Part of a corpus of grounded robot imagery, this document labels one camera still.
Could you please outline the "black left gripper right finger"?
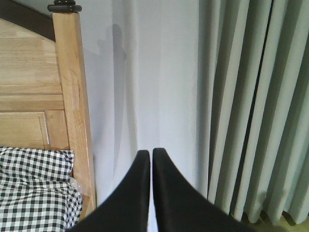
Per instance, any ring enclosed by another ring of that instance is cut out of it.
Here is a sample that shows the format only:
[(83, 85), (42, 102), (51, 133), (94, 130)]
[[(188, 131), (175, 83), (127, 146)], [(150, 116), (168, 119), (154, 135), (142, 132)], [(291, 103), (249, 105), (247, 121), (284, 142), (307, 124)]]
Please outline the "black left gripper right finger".
[(160, 232), (251, 232), (205, 199), (164, 148), (153, 150), (153, 197)]

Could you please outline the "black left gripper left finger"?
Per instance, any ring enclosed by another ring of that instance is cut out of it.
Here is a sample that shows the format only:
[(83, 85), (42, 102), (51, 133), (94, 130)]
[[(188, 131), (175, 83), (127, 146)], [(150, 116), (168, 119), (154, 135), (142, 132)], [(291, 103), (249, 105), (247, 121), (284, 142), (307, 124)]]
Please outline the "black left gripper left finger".
[(150, 198), (150, 155), (139, 150), (111, 195), (71, 232), (145, 232)]

